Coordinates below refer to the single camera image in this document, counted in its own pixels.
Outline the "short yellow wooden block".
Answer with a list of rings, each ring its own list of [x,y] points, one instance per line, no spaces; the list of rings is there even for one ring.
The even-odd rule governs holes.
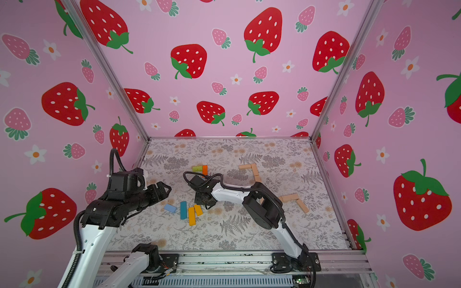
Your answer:
[[[194,210],[197,216],[201,216],[203,214],[203,210],[200,205],[194,205]]]

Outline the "teal wooden block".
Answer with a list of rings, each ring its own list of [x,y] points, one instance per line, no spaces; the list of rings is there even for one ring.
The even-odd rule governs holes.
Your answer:
[[[180,219],[185,220],[188,218],[188,205],[186,201],[180,203]]]

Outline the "long yellow wooden block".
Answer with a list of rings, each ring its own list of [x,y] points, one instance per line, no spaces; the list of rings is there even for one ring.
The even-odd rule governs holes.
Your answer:
[[[195,208],[190,207],[188,209],[188,220],[189,220],[189,225],[190,226],[195,226],[196,225],[196,213],[195,213]]]

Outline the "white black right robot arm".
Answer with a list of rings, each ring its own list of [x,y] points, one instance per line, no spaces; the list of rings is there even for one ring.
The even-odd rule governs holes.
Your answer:
[[[205,181],[196,176],[188,186],[195,191],[195,204],[207,209],[217,202],[241,204],[257,225],[273,233],[280,242],[284,255],[281,260],[277,256],[273,258],[271,272],[285,274],[300,271],[315,274],[321,271],[317,255],[310,252],[305,244],[301,244],[290,229],[282,201],[262,183],[237,187],[220,180]]]

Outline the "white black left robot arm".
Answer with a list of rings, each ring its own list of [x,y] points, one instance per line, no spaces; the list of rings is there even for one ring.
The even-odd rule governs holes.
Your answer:
[[[167,199],[171,190],[163,182],[146,186],[141,168],[110,174],[104,195],[91,202],[74,219],[76,248],[59,286],[93,287],[103,256],[118,228],[128,218]],[[164,278],[175,269],[175,266],[165,265],[156,245],[138,244],[126,262],[101,287],[126,288],[142,272],[160,272],[160,277]]]

